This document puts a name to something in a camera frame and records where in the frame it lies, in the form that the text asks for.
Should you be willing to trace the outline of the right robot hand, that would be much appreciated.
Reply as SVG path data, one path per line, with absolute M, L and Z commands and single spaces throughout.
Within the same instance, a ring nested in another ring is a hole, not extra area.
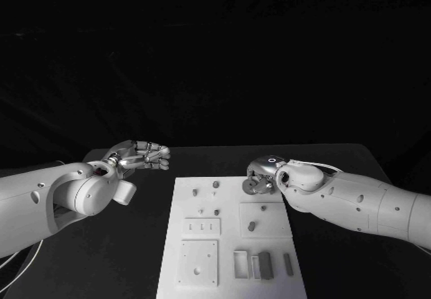
M 256 158 L 246 167 L 241 190 L 247 195 L 272 194 L 276 189 L 275 176 L 286 161 L 273 155 Z

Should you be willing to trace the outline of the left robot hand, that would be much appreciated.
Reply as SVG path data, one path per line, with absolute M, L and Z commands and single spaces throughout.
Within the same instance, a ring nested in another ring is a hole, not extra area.
M 105 153 L 102 161 L 120 170 L 168 169 L 169 149 L 148 141 L 126 140 Z

